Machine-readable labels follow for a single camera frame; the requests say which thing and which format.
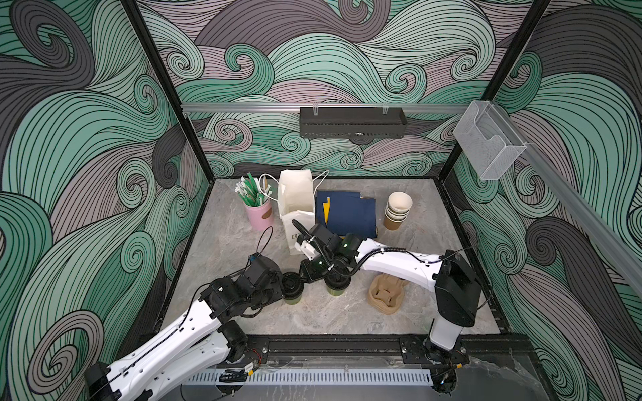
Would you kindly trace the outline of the green paper coffee cup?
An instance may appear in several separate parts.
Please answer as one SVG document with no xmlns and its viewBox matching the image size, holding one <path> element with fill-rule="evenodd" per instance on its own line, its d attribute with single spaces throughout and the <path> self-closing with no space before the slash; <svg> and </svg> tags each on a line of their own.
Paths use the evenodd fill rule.
<svg viewBox="0 0 642 401">
<path fill-rule="evenodd" d="M 341 296 L 348 287 L 349 286 L 334 286 L 329 284 L 326 285 L 328 293 L 333 297 Z"/>
</svg>

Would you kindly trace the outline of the brown pulp cup carrier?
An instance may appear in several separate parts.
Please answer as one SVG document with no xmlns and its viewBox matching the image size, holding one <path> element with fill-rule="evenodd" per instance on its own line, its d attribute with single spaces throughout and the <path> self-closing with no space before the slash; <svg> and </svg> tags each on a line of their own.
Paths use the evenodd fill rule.
<svg viewBox="0 0 642 401">
<path fill-rule="evenodd" d="M 399 311 L 405 299 L 405 287 L 408 281 L 389 274 L 380 274 L 374 278 L 367 292 L 367 302 L 371 307 L 384 315 Z"/>
</svg>

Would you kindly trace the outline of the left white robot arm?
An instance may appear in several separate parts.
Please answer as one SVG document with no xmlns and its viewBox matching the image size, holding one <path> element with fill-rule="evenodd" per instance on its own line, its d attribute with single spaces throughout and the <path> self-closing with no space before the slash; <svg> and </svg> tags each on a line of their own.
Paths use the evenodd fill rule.
<svg viewBox="0 0 642 401">
<path fill-rule="evenodd" d="M 135 351 L 85 371 L 90 400 L 158 400 L 192 375 L 247 349 L 237 318 L 251 318 L 281 300 L 283 274 L 259 253 L 246 267 L 199 287 L 190 307 Z"/>
</svg>

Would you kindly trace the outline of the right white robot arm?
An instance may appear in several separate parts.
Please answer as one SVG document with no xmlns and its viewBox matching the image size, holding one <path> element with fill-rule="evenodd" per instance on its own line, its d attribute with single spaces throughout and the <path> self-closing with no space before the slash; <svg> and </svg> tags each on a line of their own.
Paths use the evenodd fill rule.
<svg viewBox="0 0 642 401">
<path fill-rule="evenodd" d="M 482 283 L 460 251 L 423 254 L 352 233 L 341 237 L 319 224 L 307 229 L 294 220 L 293 225 L 299 231 L 295 250 L 305 255 L 299 269 L 302 282 L 323 279 L 341 292 L 356 273 L 372 271 L 423 287 L 434 293 L 438 310 L 429 340 L 444 351 L 456 347 L 463 329 L 475 326 Z"/>
</svg>

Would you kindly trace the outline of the white paper takeout bag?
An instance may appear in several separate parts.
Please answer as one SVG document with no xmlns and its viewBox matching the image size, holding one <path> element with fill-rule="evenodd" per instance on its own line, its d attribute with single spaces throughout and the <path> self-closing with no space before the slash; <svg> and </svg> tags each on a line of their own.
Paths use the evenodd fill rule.
<svg viewBox="0 0 642 401">
<path fill-rule="evenodd" d="M 283 170 L 279 176 L 278 207 L 289 252 L 292 256 L 301 252 L 295 247 L 299 230 L 294 226 L 293 220 L 298 221 L 306 229 L 311 229 L 315 224 L 315 194 L 325 177 L 329 175 L 326 170 L 313 177 L 310 170 Z"/>
</svg>

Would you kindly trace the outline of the dark blue napkin stack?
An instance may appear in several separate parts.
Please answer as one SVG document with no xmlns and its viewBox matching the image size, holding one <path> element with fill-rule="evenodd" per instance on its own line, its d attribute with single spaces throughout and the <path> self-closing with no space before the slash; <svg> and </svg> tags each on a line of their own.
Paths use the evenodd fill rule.
<svg viewBox="0 0 642 401">
<path fill-rule="evenodd" d="M 315 219 L 330 232 L 361 238 L 376 238 L 376 200 L 363 198 L 359 192 L 318 191 L 315 196 Z"/>
</svg>

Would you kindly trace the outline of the pink straw holder cup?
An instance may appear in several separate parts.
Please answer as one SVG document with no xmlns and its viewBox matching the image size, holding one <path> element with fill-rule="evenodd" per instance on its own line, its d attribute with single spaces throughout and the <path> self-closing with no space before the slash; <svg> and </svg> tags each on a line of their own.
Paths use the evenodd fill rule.
<svg viewBox="0 0 642 401">
<path fill-rule="evenodd" d="M 264 231 L 274 223 L 274 213 L 270 200 L 265 201 L 259 207 L 245 206 L 249 223 L 255 231 Z"/>
</svg>

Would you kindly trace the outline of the bundle of wrapped straws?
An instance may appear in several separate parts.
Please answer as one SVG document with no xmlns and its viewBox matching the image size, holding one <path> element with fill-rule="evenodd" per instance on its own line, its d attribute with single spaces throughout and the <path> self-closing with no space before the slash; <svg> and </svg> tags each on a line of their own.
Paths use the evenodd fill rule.
<svg viewBox="0 0 642 401">
<path fill-rule="evenodd" d="M 266 182 L 248 173 L 235 185 L 234 192 L 247 207 L 261 207 L 272 198 L 272 188 Z"/>
</svg>

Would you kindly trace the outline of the stack of paper cups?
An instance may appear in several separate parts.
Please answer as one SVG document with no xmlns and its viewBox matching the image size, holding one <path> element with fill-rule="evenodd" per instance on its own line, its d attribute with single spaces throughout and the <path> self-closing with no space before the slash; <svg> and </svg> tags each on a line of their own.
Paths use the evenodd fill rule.
<svg viewBox="0 0 642 401">
<path fill-rule="evenodd" d="M 396 231 L 408 217 L 412 198 L 405 192 L 392 193 L 386 203 L 384 226 L 390 231 Z"/>
</svg>

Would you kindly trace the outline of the black wall-mounted tray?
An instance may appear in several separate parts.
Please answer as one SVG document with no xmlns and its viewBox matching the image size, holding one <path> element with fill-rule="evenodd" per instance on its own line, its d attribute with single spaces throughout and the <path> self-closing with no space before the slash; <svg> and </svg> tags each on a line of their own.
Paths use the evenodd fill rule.
<svg viewBox="0 0 642 401">
<path fill-rule="evenodd" d="M 307 139 L 398 139 L 406 134 L 407 126 L 402 108 L 319 106 L 299 110 L 299 133 Z"/>
</svg>

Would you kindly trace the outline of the black enclosure corner post left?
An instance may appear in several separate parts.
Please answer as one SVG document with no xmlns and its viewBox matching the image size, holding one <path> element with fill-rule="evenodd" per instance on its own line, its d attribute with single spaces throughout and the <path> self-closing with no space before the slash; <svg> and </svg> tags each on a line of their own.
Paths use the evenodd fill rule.
<svg viewBox="0 0 642 401">
<path fill-rule="evenodd" d="M 170 107 L 177 117 L 177 121 L 182 128 L 182 132 L 185 135 L 187 142 L 189 143 L 192 151 L 197 158 L 197 162 L 202 168 L 202 171 L 206 177 L 206 180 L 209 185 L 214 185 L 216 179 L 212 173 L 212 169 L 207 161 L 207 157 L 200 145 L 197 134 L 194 130 L 192 122 L 188 120 L 187 117 L 183 114 L 182 111 L 182 102 L 180 101 L 179 95 L 171 81 L 170 75 L 167 72 L 167 69 L 162 61 L 162 57 L 158 48 L 155 46 L 155 42 L 151 36 L 150 30 L 145 23 L 145 19 L 140 11 L 140 7 L 137 1 L 134 0 L 121 0 L 120 1 L 125 13 L 127 14 L 128 19 L 132 25 L 133 30 L 142 46 L 145 55 L 150 61 L 150 65 L 160 80 L 160 86 L 163 89 L 164 94 L 166 95 Z"/>
</svg>

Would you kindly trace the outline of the black enclosure corner post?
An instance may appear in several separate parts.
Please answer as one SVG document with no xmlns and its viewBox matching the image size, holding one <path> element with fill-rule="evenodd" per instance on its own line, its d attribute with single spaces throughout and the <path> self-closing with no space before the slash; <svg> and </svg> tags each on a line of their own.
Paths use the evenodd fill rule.
<svg viewBox="0 0 642 401">
<path fill-rule="evenodd" d="M 490 80 L 490 83 L 483 92 L 483 95 L 481 96 L 482 100 L 493 100 L 497 96 L 504 80 L 512 71 L 521 53 L 523 53 L 528 40 L 530 40 L 538 22 L 543 17 L 548 5 L 550 5 L 550 0 L 533 1 L 530 9 L 525 16 L 525 19 L 515 33 L 514 38 L 512 39 L 508 47 L 508 51 L 503 56 L 498 69 L 494 73 L 492 79 Z M 439 185 L 444 185 L 446 183 L 461 153 L 461 146 L 456 143 L 446 163 L 443 165 L 440 174 L 438 175 L 437 183 Z"/>
<path fill-rule="evenodd" d="M 212 173 L 212 169 L 207 161 L 207 157 L 200 145 L 197 134 L 194 130 L 192 122 L 188 120 L 187 117 L 183 114 L 182 111 L 182 102 L 180 101 L 179 95 L 171 81 L 170 75 L 167 72 L 167 69 L 162 61 L 162 57 L 158 48 L 155 46 L 155 42 L 151 36 L 150 30 L 145 23 L 145 19 L 140 11 L 140 7 L 137 1 L 134 0 L 121 0 L 120 1 L 125 13 L 127 14 L 128 19 L 132 25 L 133 30 L 142 46 L 145 55 L 150 61 L 150 65 L 160 80 L 160 86 L 163 89 L 164 94 L 166 95 L 170 107 L 177 117 L 177 121 L 182 128 L 182 132 L 185 135 L 187 142 L 189 143 L 192 151 L 197 158 L 197 162 L 202 168 L 202 171 L 206 177 L 206 180 L 209 185 L 214 185 L 216 179 Z"/>
</svg>

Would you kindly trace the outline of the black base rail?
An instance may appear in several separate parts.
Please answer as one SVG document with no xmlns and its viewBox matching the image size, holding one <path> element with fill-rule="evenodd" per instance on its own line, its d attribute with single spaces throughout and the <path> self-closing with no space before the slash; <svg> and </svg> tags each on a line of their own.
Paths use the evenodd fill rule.
<svg viewBox="0 0 642 401">
<path fill-rule="evenodd" d="M 248 347 L 277 356 L 392 356 L 419 359 L 432 346 L 420 334 L 250 334 Z M 516 354 L 533 346 L 522 334 L 463 334 L 456 341 L 462 354 Z"/>
</svg>

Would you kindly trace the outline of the clear acrylic wall holder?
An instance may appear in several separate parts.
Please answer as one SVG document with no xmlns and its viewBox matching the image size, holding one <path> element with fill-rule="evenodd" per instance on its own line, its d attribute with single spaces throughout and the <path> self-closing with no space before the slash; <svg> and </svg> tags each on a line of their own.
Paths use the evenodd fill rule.
<svg viewBox="0 0 642 401">
<path fill-rule="evenodd" d="M 505 109 L 487 100 L 470 103 L 454 135 L 482 181 L 499 180 L 527 148 Z"/>
</svg>

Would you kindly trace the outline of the black enclosure corner post right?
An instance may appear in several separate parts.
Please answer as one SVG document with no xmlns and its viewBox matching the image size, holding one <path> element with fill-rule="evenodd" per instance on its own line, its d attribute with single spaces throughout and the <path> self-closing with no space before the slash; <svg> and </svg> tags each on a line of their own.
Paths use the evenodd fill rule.
<svg viewBox="0 0 642 401">
<path fill-rule="evenodd" d="M 523 53 L 528 40 L 530 40 L 538 22 L 543 17 L 548 5 L 550 5 L 550 0 L 533 1 L 530 9 L 525 16 L 525 19 L 515 33 L 514 38 L 512 39 L 508 47 L 508 51 L 503 56 L 498 69 L 494 73 L 492 79 L 490 80 L 490 83 L 483 92 L 483 95 L 481 96 L 482 100 L 493 100 L 497 96 L 504 80 L 512 71 L 521 53 Z M 446 183 L 461 153 L 461 146 L 456 143 L 446 163 L 443 165 L 440 174 L 438 175 L 437 183 L 439 185 L 444 185 Z"/>
</svg>

